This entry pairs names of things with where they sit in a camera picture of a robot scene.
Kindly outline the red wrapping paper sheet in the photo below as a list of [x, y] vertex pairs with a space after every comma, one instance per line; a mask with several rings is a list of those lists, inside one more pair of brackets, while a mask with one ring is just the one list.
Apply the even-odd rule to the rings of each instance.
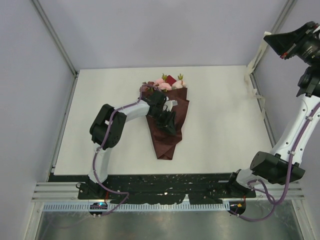
[[184, 75], [177, 78], [162, 75], [155, 81], [144, 82], [142, 99], [151, 103], [146, 120], [155, 155], [159, 160], [172, 160], [176, 145], [182, 141], [189, 100]]

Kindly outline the dusty pink flower stem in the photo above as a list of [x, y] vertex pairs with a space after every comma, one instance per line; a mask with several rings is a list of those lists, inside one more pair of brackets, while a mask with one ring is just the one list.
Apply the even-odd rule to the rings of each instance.
[[154, 81], [143, 82], [140, 87], [141, 92], [152, 92], [157, 89], [157, 86]]

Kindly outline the cream ribbon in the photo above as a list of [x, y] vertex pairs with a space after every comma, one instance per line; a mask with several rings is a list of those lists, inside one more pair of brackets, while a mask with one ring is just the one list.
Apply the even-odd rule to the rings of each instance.
[[260, 104], [260, 112], [261, 112], [261, 119], [264, 120], [266, 117], [266, 99], [263, 95], [261, 95], [259, 90], [259, 85], [257, 82], [256, 70], [257, 67], [265, 54], [265, 51], [268, 47], [267, 42], [264, 40], [264, 37], [271, 35], [271, 32], [265, 31], [257, 52], [249, 64], [246, 66], [245, 74], [244, 74], [244, 82], [246, 85], [248, 96], [252, 99], [255, 99]]

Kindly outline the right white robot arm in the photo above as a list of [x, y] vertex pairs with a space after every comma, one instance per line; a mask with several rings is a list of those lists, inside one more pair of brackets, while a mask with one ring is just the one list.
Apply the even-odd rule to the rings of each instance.
[[269, 34], [263, 39], [281, 59], [297, 56], [308, 64], [297, 84], [300, 105], [270, 152], [257, 152], [249, 168], [233, 172], [226, 191], [231, 197], [245, 196], [255, 184], [268, 181], [284, 187], [284, 199], [289, 184], [305, 174], [300, 167], [304, 149], [320, 120], [320, 25], [309, 21], [294, 31]]

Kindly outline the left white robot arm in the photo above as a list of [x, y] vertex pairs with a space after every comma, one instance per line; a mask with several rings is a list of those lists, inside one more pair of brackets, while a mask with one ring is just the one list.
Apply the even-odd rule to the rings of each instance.
[[107, 193], [103, 182], [108, 178], [111, 152], [121, 139], [125, 123], [149, 116], [155, 120], [158, 129], [175, 135], [176, 112], [173, 107], [177, 105], [177, 100], [170, 100], [156, 90], [149, 96], [140, 95], [135, 102], [118, 108], [109, 104], [101, 107], [89, 129], [95, 150], [86, 185], [94, 198], [102, 199]]

